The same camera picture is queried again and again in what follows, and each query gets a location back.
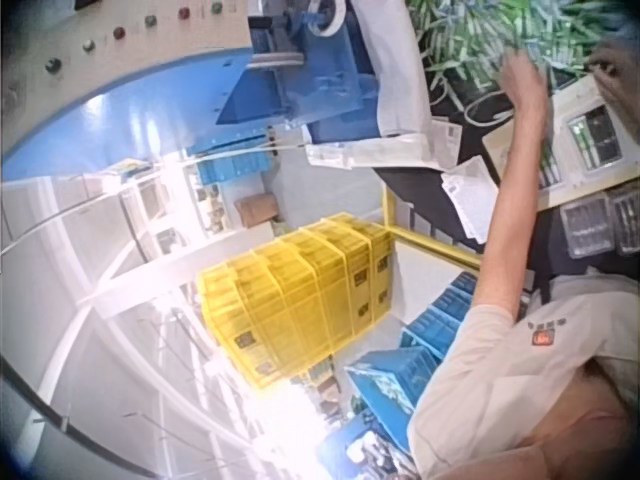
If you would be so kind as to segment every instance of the blue machine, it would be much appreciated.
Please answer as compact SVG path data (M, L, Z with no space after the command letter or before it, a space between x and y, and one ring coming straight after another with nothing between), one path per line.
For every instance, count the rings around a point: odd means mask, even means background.
M377 84L350 9L329 37L306 27L322 23L322 14L303 10L247 21L251 48L139 71L46 118L5 152L3 180L99 172L125 158L153 163L180 149L196 154L248 140L281 123L309 124L315 141L379 135ZM269 64L270 54L282 55ZM303 61L278 63L287 54Z

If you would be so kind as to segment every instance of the clear plastic tray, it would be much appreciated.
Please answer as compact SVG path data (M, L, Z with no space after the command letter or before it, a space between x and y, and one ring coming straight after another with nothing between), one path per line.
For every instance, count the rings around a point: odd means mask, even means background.
M609 197L618 253L633 255L640 251L640 189L638 184L613 191Z
M598 193L560 208L571 258L582 258L615 248L609 198Z

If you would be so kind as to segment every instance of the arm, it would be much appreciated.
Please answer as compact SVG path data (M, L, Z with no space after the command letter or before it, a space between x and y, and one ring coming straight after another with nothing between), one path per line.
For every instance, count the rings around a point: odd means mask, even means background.
M502 89L515 109L513 140L473 304L502 307L515 319L536 220L548 96L544 76L522 51L506 55Z

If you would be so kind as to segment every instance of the paper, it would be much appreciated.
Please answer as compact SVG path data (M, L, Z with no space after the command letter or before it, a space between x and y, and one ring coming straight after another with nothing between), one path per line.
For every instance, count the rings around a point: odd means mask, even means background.
M422 133L388 138L366 138L352 142L305 145L311 165L343 168L418 167L442 171L431 158L430 142Z
M498 187L482 157L476 156L442 174L442 188L456 208L468 238L486 243Z
M462 126L441 120L431 120L429 144L431 157L443 170L451 170L458 164Z

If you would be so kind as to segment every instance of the metal pipe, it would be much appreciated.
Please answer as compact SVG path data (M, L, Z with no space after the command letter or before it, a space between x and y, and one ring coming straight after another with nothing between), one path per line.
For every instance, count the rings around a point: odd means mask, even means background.
M247 64L247 70L301 67L303 65L304 55L299 52L256 53Z

